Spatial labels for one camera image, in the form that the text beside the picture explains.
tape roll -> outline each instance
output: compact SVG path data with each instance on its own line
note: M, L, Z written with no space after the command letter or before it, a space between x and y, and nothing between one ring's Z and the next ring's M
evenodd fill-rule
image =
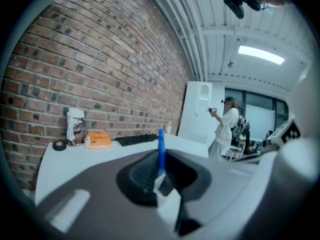
M63 151L67 148L67 144L62 140L57 140L52 144L52 147L55 151Z

black cap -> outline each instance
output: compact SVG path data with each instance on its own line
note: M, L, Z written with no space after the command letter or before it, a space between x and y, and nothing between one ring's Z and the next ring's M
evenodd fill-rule
M234 102L234 101L236 101L235 98L231 97L231 96L226 97L225 100L224 100L224 102Z

blue pen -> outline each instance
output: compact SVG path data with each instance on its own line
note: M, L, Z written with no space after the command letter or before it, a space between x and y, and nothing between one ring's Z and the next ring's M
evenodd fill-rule
M166 172L166 148L165 148L165 132L163 129L159 129L159 176Z

white ceiling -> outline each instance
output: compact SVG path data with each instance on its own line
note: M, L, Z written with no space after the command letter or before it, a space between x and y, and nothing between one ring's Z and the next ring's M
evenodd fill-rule
M194 78L284 99L308 70L315 42L293 5L253 11L238 19L223 0L156 0L179 36ZM239 45L285 58L277 65L238 54Z

fluorescent light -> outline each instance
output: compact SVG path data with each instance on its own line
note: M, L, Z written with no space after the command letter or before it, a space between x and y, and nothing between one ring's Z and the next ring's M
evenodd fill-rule
M238 52L239 52L239 54L258 57L258 58L276 63L278 65L281 65L285 61L284 58L282 58L278 55L275 55L271 52L267 52L265 50L260 50L260 49L245 46L245 45L240 45Z

